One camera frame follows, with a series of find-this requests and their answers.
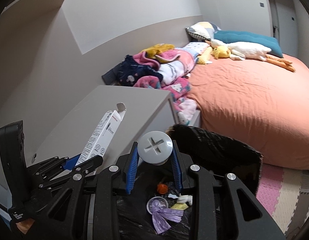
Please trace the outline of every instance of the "white cardboard box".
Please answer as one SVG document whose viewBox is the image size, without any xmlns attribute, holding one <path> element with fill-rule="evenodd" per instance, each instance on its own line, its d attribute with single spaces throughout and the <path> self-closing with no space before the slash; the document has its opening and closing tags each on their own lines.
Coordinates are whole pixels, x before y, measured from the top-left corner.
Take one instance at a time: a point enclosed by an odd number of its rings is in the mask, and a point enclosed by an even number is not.
<svg viewBox="0 0 309 240">
<path fill-rule="evenodd" d="M 104 156 L 126 111 L 125 104 L 118 103 L 117 110 L 105 113 L 82 151 L 76 166 L 96 155 Z"/>
</svg>

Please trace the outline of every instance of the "orange bedsheet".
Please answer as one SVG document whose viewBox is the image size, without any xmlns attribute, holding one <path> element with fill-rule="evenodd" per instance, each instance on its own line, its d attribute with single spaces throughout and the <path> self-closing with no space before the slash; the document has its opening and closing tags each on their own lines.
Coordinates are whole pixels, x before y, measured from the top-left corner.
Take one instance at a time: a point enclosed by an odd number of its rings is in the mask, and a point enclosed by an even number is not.
<svg viewBox="0 0 309 240">
<path fill-rule="evenodd" d="M 264 162 L 309 169 L 309 69 L 296 72 L 257 60 L 213 59 L 197 65 L 189 79 L 206 130 L 245 142 Z"/>
</svg>

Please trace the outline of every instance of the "pile of clothes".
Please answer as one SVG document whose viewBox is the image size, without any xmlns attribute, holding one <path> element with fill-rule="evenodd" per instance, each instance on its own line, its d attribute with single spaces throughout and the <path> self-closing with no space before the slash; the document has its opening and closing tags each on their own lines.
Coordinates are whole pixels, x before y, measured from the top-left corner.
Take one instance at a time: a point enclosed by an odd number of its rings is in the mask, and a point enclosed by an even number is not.
<svg viewBox="0 0 309 240">
<path fill-rule="evenodd" d="M 169 90 L 180 123 L 188 125 L 197 103 L 186 97 L 190 91 L 186 77 L 207 46 L 203 42 L 191 42 L 184 48 L 157 44 L 134 56 L 127 55 L 118 70 L 117 81 L 122 86 Z"/>
</svg>

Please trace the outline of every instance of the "cross-shaped slot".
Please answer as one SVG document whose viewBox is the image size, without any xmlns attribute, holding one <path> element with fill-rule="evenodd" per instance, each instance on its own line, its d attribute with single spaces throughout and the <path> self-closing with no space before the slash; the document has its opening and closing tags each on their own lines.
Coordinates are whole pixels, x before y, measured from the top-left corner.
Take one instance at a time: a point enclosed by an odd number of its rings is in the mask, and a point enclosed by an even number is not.
<svg viewBox="0 0 309 240">
<path fill-rule="evenodd" d="M 158 148 L 158 146 L 159 146 L 160 144 L 164 143 L 164 140 L 161 139 L 161 140 L 155 142 L 155 140 L 154 140 L 152 137 L 150 137 L 148 140 L 149 140 L 149 142 L 150 142 L 150 146 L 147 147 L 147 148 L 145 148 L 145 152 L 148 152 L 148 151 L 150 151 L 151 149 L 154 149 L 155 153 L 157 153 L 157 154 L 161 153 L 161 151 L 160 151 L 160 149 Z"/>
</svg>

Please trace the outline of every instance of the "yellow paper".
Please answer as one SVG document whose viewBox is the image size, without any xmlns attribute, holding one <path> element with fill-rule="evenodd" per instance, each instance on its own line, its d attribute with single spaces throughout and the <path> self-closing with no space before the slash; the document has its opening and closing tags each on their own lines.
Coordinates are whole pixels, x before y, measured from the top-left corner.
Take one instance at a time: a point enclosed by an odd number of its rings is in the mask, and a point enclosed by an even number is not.
<svg viewBox="0 0 309 240">
<path fill-rule="evenodd" d="M 188 205 L 186 203 L 184 203 L 184 204 L 176 203 L 171 208 L 172 209 L 177 209 L 177 210 L 185 210 L 185 209 L 188 208 Z"/>
</svg>

